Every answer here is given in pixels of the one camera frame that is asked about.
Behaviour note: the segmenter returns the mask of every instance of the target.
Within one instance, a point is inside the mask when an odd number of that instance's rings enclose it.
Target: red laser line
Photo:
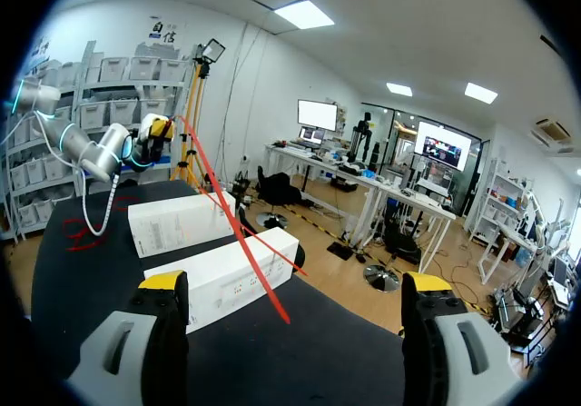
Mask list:
[[[218,199],[220,200],[220,203],[222,204],[222,209],[224,210],[224,213],[226,214],[226,217],[228,218],[228,221],[230,222],[230,226],[234,230],[234,234],[236,235],[236,239],[238,239],[238,242],[240,243],[242,250],[246,254],[246,257],[248,258],[248,262],[251,264],[252,269],[256,273],[258,280],[261,282],[261,285],[264,288],[264,291],[266,291],[266,294],[269,296],[269,299],[271,300],[271,303],[274,306],[274,308],[277,310],[277,312],[279,313],[281,318],[287,324],[291,324],[291,319],[289,318],[289,314],[284,310],[284,308],[282,307],[281,301],[279,300],[279,298],[276,296],[276,294],[272,290],[268,281],[264,277],[264,274],[262,274],[261,268],[259,267],[258,263],[254,259],[254,256],[252,255],[251,250],[248,248],[248,244],[246,243],[246,241],[244,241],[244,237],[242,236],[242,232],[240,230],[241,228],[236,225],[236,219],[232,216],[232,213],[230,212],[230,208],[229,208],[228,204],[226,203],[226,199],[224,199],[224,196],[222,194],[222,189],[221,189],[220,185],[218,184],[218,181],[216,180],[216,176],[214,176],[214,171],[210,167],[210,163],[208,162],[208,159],[206,158],[206,153],[202,149],[202,145],[200,144],[200,141],[198,140],[196,132],[193,131],[192,127],[188,124],[188,122],[186,122],[185,118],[183,118],[181,115],[179,117],[183,121],[183,125],[185,126],[185,128],[188,130],[188,132],[192,136],[193,142],[196,145],[196,148],[198,149],[198,154],[202,158],[203,165],[206,167],[206,172],[207,172],[208,176],[210,177],[210,182],[212,183],[214,191],[216,192],[216,195],[218,195]]]
[[[205,194],[208,196],[208,198],[210,198],[210,200],[212,200],[214,203],[216,203],[218,205],[218,207],[222,208],[222,206],[216,202],[214,200],[214,198],[208,194],[208,192],[206,190],[204,190],[201,186],[196,185],[196,188],[198,188],[198,190],[200,190],[200,192],[202,194]],[[256,233],[254,233],[253,231],[251,231],[248,227],[246,227],[244,224],[240,223],[240,221],[236,220],[237,224],[239,224],[241,226],[242,229],[244,229],[246,232],[248,232],[251,236],[253,236],[254,238],[256,238],[258,241],[260,241],[261,243],[263,243],[264,245],[266,245],[269,249],[271,249],[275,254],[278,254],[282,259],[284,259],[287,263],[289,263],[290,265],[292,265],[293,268],[296,268],[298,272],[304,274],[305,276],[308,276],[307,273],[304,272],[304,270],[302,270],[300,268],[299,265],[297,265],[296,263],[294,263],[293,261],[291,261],[289,258],[287,258],[284,254],[280,253],[279,251],[277,251],[274,247],[272,247],[270,244],[268,244],[266,241],[264,241],[260,236],[258,236]]]

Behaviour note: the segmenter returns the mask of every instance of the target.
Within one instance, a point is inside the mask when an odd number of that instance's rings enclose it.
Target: wooden floor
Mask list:
[[[301,186],[301,183],[301,178],[295,176],[293,184]],[[306,191],[329,204],[337,204],[340,209],[350,213],[356,213],[360,210],[365,201],[366,193],[366,190],[361,189],[361,187],[354,193],[336,192],[327,183],[313,181],[308,181]],[[258,213],[270,209],[269,205],[261,201],[254,202],[247,211],[247,218],[257,230],[262,230],[256,223],[255,217]],[[301,206],[292,206],[292,209],[309,217],[332,233],[341,234],[345,226],[345,220],[340,220],[336,214],[327,210],[307,209]],[[367,260],[365,264],[362,264],[356,260],[355,256],[351,256],[347,261],[341,260],[326,250],[334,241],[332,237],[284,208],[276,208],[276,212],[283,214],[288,219],[287,232],[297,237],[305,250],[304,270],[308,276],[299,275],[301,279],[370,322],[391,332],[399,331],[401,326],[401,292],[384,293],[367,284],[363,278],[363,271],[367,265],[373,264],[372,261]],[[425,232],[427,221],[428,219],[424,220],[424,223],[419,227],[422,232]],[[454,292],[463,300],[488,307],[487,296],[501,283],[507,282],[516,271],[516,269],[512,270],[515,265],[513,262],[512,265],[503,265],[502,262],[488,284],[482,285],[477,262],[484,249],[478,244],[468,241],[468,235],[463,231],[462,224],[463,220],[457,219],[450,225],[440,250],[426,272],[441,276],[447,282],[455,282],[452,283]],[[419,236],[420,246],[427,245],[429,237],[428,233],[421,234]],[[34,263],[41,241],[42,234],[40,233],[16,246],[12,243],[6,243],[4,247],[5,259],[9,262],[15,288],[27,313],[30,313]],[[384,262],[388,262],[390,259],[390,254],[378,244],[369,244],[366,251]],[[416,266],[401,259],[397,259],[394,266],[401,272],[417,270]],[[515,369],[522,374],[522,358],[514,355],[511,361]]]

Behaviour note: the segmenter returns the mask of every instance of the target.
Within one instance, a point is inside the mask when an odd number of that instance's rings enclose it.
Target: black table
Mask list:
[[[81,199],[61,202],[44,232],[32,294],[33,329],[60,377],[79,362],[86,337],[125,307],[143,271],[235,241],[234,236],[139,259],[118,210],[192,195],[183,182],[120,189],[103,243],[68,252],[63,222],[83,218]],[[108,193],[87,197],[93,223]],[[401,339],[361,319],[297,277],[277,288],[286,325],[266,297],[188,335],[190,404],[401,404]]]

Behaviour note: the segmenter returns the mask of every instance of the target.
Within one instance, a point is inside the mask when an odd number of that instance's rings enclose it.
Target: chair base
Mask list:
[[[279,213],[259,213],[256,216],[256,223],[267,229],[272,229],[273,227],[280,227],[281,229],[286,229],[289,221],[285,216]]]
[[[393,270],[386,270],[382,265],[371,265],[363,272],[369,285],[381,292],[394,292],[399,289],[399,277]]]

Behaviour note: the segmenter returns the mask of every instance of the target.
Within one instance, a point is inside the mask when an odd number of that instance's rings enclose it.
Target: yellow tripod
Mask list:
[[[187,124],[191,123],[191,112],[193,106],[193,124],[191,124],[191,126],[194,132],[196,132],[198,129],[198,114],[200,112],[200,105],[202,103],[203,87],[209,71],[210,67],[207,63],[198,64],[192,79],[192,87],[190,89],[190,96],[188,99],[188,111],[186,113],[185,119]],[[195,180],[195,176],[193,176],[194,172],[192,170],[193,161],[197,163],[198,168],[200,169],[200,175],[202,176],[203,180],[206,173],[203,170],[200,158],[194,149],[192,138],[187,134],[185,126],[183,127],[183,132],[180,134],[180,137],[182,138],[182,159],[180,162],[178,162],[177,167],[175,167],[170,180],[173,181],[179,176],[180,179],[185,181],[187,184],[192,184],[192,182]]]

